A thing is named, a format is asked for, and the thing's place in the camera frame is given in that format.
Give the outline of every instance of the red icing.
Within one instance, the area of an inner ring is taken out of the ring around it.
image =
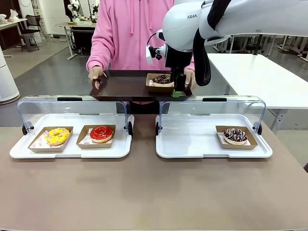
[[[90,137],[95,140],[104,140],[112,135],[112,129],[108,126],[100,126],[98,128],[94,128],[90,132]]]

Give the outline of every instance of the white plastic tray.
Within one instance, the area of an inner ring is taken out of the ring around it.
[[[134,125],[134,116],[128,120]],[[114,124],[115,136],[111,148],[81,149],[76,145],[77,138],[84,125]],[[73,135],[62,153],[34,153],[28,146],[44,127],[73,126]],[[23,136],[11,149],[12,158],[121,158],[130,150],[131,136],[124,130],[124,115],[79,115],[79,114],[48,114],[34,125],[31,133]]]
[[[258,146],[253,150],[222,149],[217,125],[248,127]],[[251,129],[249,120],[240,114],[163,115],[162,127],[156,136],[156,152],[163,158],[268,158],[273,152],[263,137]]]

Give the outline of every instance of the red frosted donut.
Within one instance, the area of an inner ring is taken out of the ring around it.
[[[90,132],[90,137],[96,143],[105,143],[111,140],[112,132],[111,127],[100,126],[92,129]]]

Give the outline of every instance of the person's left hand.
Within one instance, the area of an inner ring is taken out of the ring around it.
[[[188,87],[190,84],[191,90],[195,89],[197,87],[197,83],[194,70],[186,69],[184,70],[184,74],[186,75],[185,87]]]

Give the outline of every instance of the black tray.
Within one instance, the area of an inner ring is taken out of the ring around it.
[[[170,93],[149,93],[145,81],[148,73],[170,74],[168,71],[156,70],[108,70],[107,78],[101,77],[99,89],[94,86],[90,96],[99,101],[139,101],[139,102],[165,102],[185,101],[191,96],[189,90],[186,95],[173,98]]]

